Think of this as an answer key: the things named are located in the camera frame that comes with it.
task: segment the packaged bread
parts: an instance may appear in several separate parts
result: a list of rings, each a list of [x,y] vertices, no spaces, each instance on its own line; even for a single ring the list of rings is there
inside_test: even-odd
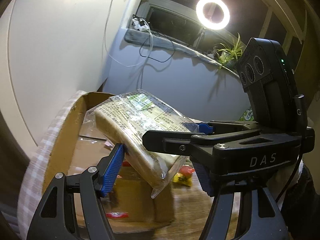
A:
[[[171,181],[184,156],[149,152],[142,145],[147,130],[198,132],[189,118],[144,90],[113,96],[86,116],[115,143],[126,146],[126,160],[153,187],[155,197]]]

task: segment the black camera module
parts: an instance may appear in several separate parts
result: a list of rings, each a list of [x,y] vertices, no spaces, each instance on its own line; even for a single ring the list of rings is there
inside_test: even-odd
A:
[[[242,84],[245,86],[247,83],[247,79],[245,78],[245,75],[243,72],[240,73],[240,79],[241,79]]]
[[[249,63],[247,63],[247,65],[245,65],[245,69],[244,70],[245,70],[245,73],[246,73],[249,81],[251,83],[253,83],[253,81],[254,81],[254,72],[253,72],[252,66]]]
[[[254,64],[254,67],[256,68],[257,72],[260,75],[262,75],[263,70],[264,70],[264,66],[263,66],[261,58],[259,58],[258,56],[254,56],[253,64]]]

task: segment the plaid tablecloth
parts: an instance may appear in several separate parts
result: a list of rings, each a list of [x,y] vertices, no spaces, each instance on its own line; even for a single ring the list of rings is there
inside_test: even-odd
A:
[[[32,217],[42,197],[44,174],[53,145],[74,103],[84,94],[86,94],[84,91],[76,92],[59,111],[39,143],[36,153],[32,157],[24,175],[19,194],[17,215],[19,230],[23,240],[27,238]]]

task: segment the cardboard box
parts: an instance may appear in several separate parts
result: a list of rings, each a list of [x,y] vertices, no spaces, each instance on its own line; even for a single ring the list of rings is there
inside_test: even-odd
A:
[[[43,192],[58,172],[68,175],[81,173],[109,155],[111,149],[104,144],[105,136],[83,119],[87,110],[107,100],[110,94],[91,92],[80,97],[63,123],[53,146],[44,175]],[[99,139],[81,138],[88,134]],[[152,188],[132,167],[122,167],[109,199],[102,199],[106,213],[127,213],[120,218],[109,218],[116,233],[143,232],[169,225],[174,220],[171,186],[167,186],[155,199]],[[76,215],[79,226],[85,226],[80,195],[75,194]]]

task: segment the screw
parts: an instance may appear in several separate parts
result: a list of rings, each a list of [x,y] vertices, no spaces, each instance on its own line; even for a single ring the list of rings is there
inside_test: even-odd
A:
[[[186,150],[186,147],[184,145],[180,145],[179,150],[181,152],[184,152]]]
[[[224,143],[218,143],[218,144],[217,144],[217,148],[219,148],[219,149],[226,149],[226,148],[229,148],[229,146],[226,145],[226,144],[224,144]]]
[[[97,171],[97,168],[96,168],[95,166],[92,166],[92,167],[90,167],[90,168],[88,169],[88,171],[89,171],[90,173],[94,173],[94,172]]]
[[[63,173],[62,172],[58,172],[56,175],[55,175],[55,178],[56,179],[61,179],[63,177]]]

